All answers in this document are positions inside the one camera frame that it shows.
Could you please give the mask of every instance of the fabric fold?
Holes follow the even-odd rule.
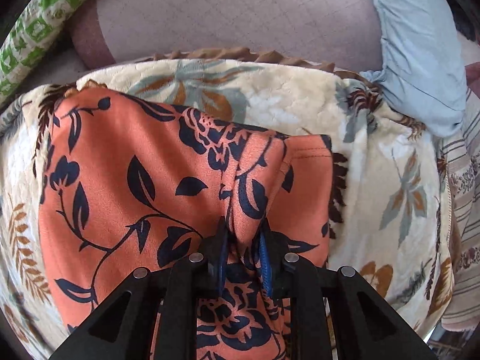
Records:
[[[79,325],[136,267],[168,268],[196,251],[225,217],[226,286],[221,298],[200,301],[197,357],[284,356],[290,307],[266,296],[258,228],[267,219],[292,251],[324,264],[329,138],[289,137],[101,86],[71,94],[49,129],[39,210],[64,324]]]

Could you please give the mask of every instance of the pillow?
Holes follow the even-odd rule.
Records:
[[[382,27],[382,71],[363,72],[383,85],[396,111],[447,137],[460,129],[467,83],[446,0],[373,0]]]

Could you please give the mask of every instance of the floral blanket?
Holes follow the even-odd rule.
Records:
[[[453,288],[444,162],[422,124],[392,111],[368,83],[339,75],[231,60],[172,60],[102,69],[77,87],[94,80],[217,119],[291,136],[329,135],[334,177],[328,266],[356,268],[425,336]],[[45,279],[38,207],[55,101],[76,90],[36,88],[12,104],[0,126],[0,304],[35,359],[47,358],[68,334],[51,297],[59,284]],[[118,123],[127,128],[135,118],[125,114]]]

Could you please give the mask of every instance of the striped fabric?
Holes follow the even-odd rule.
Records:
[[[442,151],[462,239],[453,297],[442,326],[461,331],[480,322],[480,100],[472,90],[467,93],[462,129],[444,140]]]

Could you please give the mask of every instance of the blanket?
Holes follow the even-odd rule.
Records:
[[[462,129],[442,144],[461,238],[453,297],[442,317],[442,326],[452,331],[475,329],[480,323],[479,120],[480,100],[469,90]]]
[[[14,103],[20,111],[10,108],[17,116],[0,129],[0,304],[34,358],[47,357],[74,328],[62,325],[51,297],[58,284],[45,279],[38,206],[55,100],[90,80],[216,119],[291,136],[329,135],[334,176],[328,266],[353,266],[424,337],[453,288],[445,161],[422,124],[392,111],[378,88],[339,74],[237,61],[153,61],[90,73],[76,88],[42,86]],[[126,114],[118,123],[127,128],[135,119]]]

